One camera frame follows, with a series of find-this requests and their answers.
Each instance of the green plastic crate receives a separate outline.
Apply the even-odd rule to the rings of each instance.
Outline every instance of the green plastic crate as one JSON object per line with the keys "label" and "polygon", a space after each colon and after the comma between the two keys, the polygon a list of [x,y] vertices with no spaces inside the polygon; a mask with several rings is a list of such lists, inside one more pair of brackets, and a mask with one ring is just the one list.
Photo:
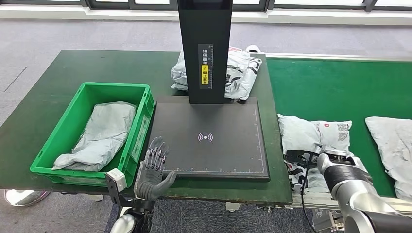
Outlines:
{"label": "green plastic crate", "polygon": [[[99,103],[124,101],[136,105],[136,116],[126,143],[100,172],[52,170],[56,158],[70,153],[86,127],[93,107]],[[83,83],[62,118],[37,155],[30,171],[54,183],[106,186],[104,174],[114,168],[122,171],[127,187],[133,182],[155,102],[148,85],[120,83]]]}

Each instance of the package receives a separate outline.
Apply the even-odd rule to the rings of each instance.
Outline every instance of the package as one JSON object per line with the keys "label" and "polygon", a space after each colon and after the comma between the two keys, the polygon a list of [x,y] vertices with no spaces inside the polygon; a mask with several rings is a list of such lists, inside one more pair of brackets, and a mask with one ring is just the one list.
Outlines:
{"label": "package", "polygon": [[[224,96],[235,101],[246,100],[255,83],[261,64],[262,60],[251,57],[250,53],[229,47]],[[188,90],[183,51],[180,52],[177,64],[171,69],[171,77],[175,82],[171,86],[172,89]]]}
{"label": "package", "polygon": [[100,171],[123,146],[135,114],[136,106],[126,102],[96,104],[79,142],[52,169]]}
{"label": "package", "polygon": [[295,116],[277,115],[283,154],[288,150],[319,153],[322,146],[349,151],[351,121],[306,121]]}
{"label": "package", "polygon": [[[317,154],[324,149],[349,151],[351,121],[306,121],[295,116],[283,116],[281,114],[277,116],[285,156],[289,153],[288,151],[307,151]],[[303,152],[300,156],[306,160],[310,158],[309,153]],[[294,161],[285,161],[285,163],[292,190],[300,192],[306,168]],[[308,171],[308,186],[305,188],[308,188],[307,191],[309,192],[329,192],[327,184],[317,168]]]}
{"label": "package", "polygon": [[412,202],[412,120],[374,116],[365,122],[386,173],[395,180],[396,196]]}

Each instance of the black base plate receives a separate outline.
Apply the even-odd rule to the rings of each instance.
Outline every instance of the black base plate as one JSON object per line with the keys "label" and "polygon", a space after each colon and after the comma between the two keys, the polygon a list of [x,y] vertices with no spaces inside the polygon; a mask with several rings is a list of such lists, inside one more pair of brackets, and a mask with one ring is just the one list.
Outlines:
{"label": "black base plate", "polygon": [[269,180],[258,100],[189,104],[188,97],[157,99],[150,141],[163,136],[170,153],[165,174]]}

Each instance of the label on column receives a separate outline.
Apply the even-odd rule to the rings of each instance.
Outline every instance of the label on column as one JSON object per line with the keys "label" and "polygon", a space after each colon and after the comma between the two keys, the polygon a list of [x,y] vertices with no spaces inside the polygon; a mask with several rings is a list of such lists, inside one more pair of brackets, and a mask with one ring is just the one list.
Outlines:
{"label": "label on column", "polygon": [[211,90],[213,83],[213,44],[198,44],[199,53],[199,88]]}

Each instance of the yellow label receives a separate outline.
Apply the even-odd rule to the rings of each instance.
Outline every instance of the yellow label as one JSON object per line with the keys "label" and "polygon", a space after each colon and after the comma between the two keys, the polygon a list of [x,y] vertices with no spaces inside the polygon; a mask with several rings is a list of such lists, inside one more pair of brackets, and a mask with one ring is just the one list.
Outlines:
{"label": "yellow label", "polygon": [[202,85],[208,85],[209,84],[209,66],[208,65],[202,65]]}

